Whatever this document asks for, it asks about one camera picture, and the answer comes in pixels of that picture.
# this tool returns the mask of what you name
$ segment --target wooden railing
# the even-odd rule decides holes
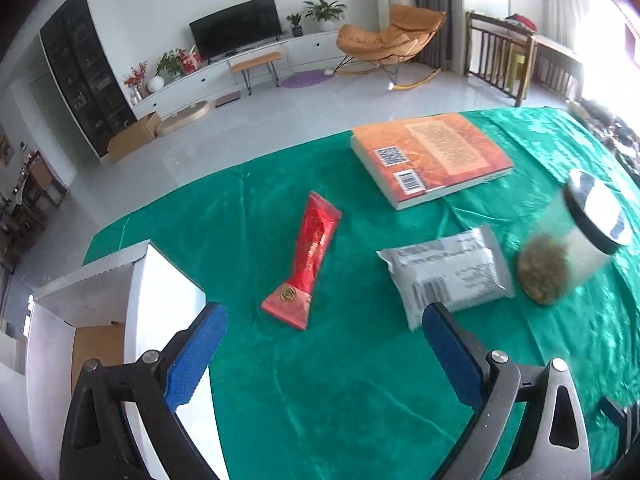
[[[479,77],[515,99],[515,106],[527,97],[532,80],[564,97],[580,97],[584,74],[575,52],[504,20],[474,12],[466,18],[465,76]]]

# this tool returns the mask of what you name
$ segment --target orange lounge chair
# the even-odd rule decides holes
[[[345,25],[338,32],[335,44],[345,53],[338,67],[328,73],[364,74],[381,68],[388,75],[390,90],[416,88],[436,76],[441,69],[434,70],[424,79],[411,85],[398,85],[400,63],[420,53],[442,27],[446,14],[435,10],[420,9],[406,5],[392,5],[389,26],[376,34],[355,25]],[[350,62],[369,61],[375,67],[359,72],[350,72],[342,67]]]

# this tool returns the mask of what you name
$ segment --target black lid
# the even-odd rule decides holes
[[[620,203],[601,180],[571,170],[562,195],[575,224],[601,253],[613,254],[631,241]]]

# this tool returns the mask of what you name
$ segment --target white vase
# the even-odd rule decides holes
[[[335,20],[320,20],[318,25],[320,25],[320,30],[323,32],[333,32],[336,29],[338,22]]]
[[[161,89],[164,86],[164,79],[162,78],[162,76],[155,76],[152,77],[149,82],[146,84],[147,89],[151,92],[157,92],[159,89]]]

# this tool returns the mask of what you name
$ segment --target red packet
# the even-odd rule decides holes
[[[296,241],[293,272],[262,302],[264,310],[295,328],[306,328],[318,270],[341,216],[318,193],[309,193]]]

